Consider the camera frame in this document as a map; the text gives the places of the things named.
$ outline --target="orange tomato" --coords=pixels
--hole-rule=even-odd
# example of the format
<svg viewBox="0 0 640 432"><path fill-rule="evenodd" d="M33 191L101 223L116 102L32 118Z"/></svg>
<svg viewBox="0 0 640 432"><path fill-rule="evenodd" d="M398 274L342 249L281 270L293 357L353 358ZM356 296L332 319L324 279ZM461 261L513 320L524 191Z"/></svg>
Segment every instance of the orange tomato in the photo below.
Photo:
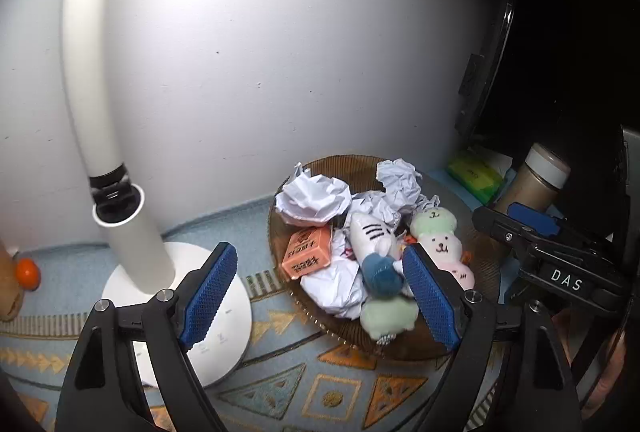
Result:
<svg viewBox="0 0 640 432"><path fill-rule="evenodd" d="M22 258L15 265L15 277L23 288L33 291L40 285L40 268L30 258Z"/></svg>

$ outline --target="blue gripper pad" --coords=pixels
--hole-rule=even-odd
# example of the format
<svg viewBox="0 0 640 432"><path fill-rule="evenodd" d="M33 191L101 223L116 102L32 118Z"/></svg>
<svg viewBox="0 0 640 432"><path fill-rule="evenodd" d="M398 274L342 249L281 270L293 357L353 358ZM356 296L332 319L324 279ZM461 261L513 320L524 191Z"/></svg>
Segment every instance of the blue gripper pad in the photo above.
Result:
<svg viewBox="0 0 640 432"><path fill-rule="evenodd" d="M238 255L236 249L229 244L184 311L184 329L179 340L186 351L207 336L237 269Z"/></svg>
<svg viewBox="0 0 640 432"><path fill-rule="evenodd" d="M404 249L402 269L433 338L452 351L460 343L451 304L411 247Z"/></svg>

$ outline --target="orange box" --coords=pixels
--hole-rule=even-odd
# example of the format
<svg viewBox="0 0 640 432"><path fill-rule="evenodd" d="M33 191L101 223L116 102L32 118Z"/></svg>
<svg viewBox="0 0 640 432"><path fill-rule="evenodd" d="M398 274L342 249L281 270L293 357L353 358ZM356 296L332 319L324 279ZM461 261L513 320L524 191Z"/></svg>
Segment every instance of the orange box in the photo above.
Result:
<svg viewBox="0 0 640 432"><path fill-rule="evenodd" d="M331 264L331 226L305 228L291 235L280 265L292 280Z"/></svg>

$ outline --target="white cylinder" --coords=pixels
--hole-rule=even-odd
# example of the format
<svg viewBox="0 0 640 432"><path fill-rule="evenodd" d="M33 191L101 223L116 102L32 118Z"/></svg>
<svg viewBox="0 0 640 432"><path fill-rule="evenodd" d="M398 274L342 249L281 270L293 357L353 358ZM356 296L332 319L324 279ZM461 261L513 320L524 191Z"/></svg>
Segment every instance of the white cylinder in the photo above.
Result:
<svg viewBox="0 0 640 432"><path fill-rule="evenodd" d="M90 177L123 163L104 75L106 0L63 0L62 62L66 97L78 146Z"/></svg>
<svg viewBox="0 0 640 432"><path fill-rule="evenodd" d="M145 191L138 185L132 186L140 193L140 204L130 218L104 222L98 216L96 205L92 214L136 287L153 294L172 284L175 268L158 229L145 210Z"/></svg>

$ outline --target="brown basket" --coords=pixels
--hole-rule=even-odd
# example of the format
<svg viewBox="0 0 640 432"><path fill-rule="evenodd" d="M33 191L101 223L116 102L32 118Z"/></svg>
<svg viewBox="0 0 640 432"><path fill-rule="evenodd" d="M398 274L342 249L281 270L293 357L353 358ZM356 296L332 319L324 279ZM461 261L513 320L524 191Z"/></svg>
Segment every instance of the brown basket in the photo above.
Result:
<svg viewBox="0 0 640 432"><path fill-rule="evenodd" d="M312 161L304 165L304 168L310 168L313 175L323 174L345 181L349 185L351 193L354 194L366 190L383 189L382 184L376 180L376 166L380 161L383 161L383 159L374 156L331 156ZM441 206L449 209L456 216L458 219L456 235L462 241L463 248L465 250L469 249L476 235L471 223L471 211L447 187L430 177L425 176L422 183L424 192L430 196L437 194L440 197ZM285 224L282 221L282 218L275 211L274 199L269 211L268 234L271 256L276 270L278 270L278 266L282 262L291 235L297 230L299 228ZM476 278L476 289L491 300L497 301L500 293L498 263L490 256L478 253L480 251L474 250L474 258L469 264ZM340 338L345 344L359 348L364 352L393 360L429 360L446 354L444 346L436 342L431 336L431 332L422 315L418 316L418 321L413 331L401 333L388 346L380 347L361 327L360 320L336 318L320 309L300 287L300 279L291 280L288 285L296 304L302 307L313 322L323 331Z"/></svg>

